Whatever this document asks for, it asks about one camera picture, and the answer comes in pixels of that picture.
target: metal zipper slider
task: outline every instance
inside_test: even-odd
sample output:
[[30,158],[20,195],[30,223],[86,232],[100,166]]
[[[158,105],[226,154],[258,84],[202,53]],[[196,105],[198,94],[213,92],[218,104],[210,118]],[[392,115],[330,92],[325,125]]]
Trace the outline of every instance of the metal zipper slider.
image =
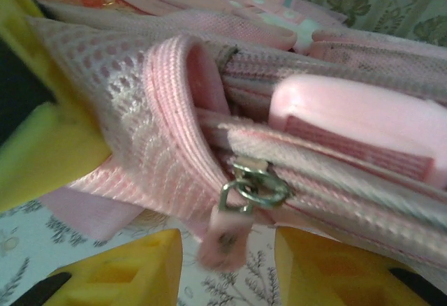
[[[222,272],[236,271],[246,263],[254,210],[278,207],[291,195],[287,183],[267,172],[265,161],[238,157],[233,167],[236,179],[222,186],[198,252],[198,262],[203,267]],[[245,205],[228,205],[232,189],[246,199]]]

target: zipper teeth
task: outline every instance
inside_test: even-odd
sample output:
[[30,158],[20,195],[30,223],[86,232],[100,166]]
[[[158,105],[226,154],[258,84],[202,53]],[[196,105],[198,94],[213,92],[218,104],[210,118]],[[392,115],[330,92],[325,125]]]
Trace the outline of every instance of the zipper teeth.
[[[234,157],[224,154],[223,160],[223,166],[231,173]],[[447,249],[445,247],[447,237],[444,228],[436,229],[430,221],[421,221],[419,217],[404,212],[396,212],[355,194],[330,188],[321,181],[311,179],[289,168],[273,166],[272,171],[286,181],[295,193],[299,193],[286,202],[286,207],[289,209],[295,208],[296,210],[296,206],[299,206],[299,212],[330,228],[360,237],[368,243],[394,254],[403,255],[402,250],[395,249],[393,246],[388,246],[378,240],[368,239],[363,235],[356,235],[353,231],[346,230],[339,224],[333,224],[319,217],[314,211],[342,217],[356,224],[356,226],[362,226],[363,230],[367,229],[378,236],[387,238],[392,243],[399,243],[400,246],[404,245],[406,249],[411,249],[412,253],[405,253],[405,256],[417,261],[430,262],[441,268],[444,267],[444,265],[439,264],[447,261]]]

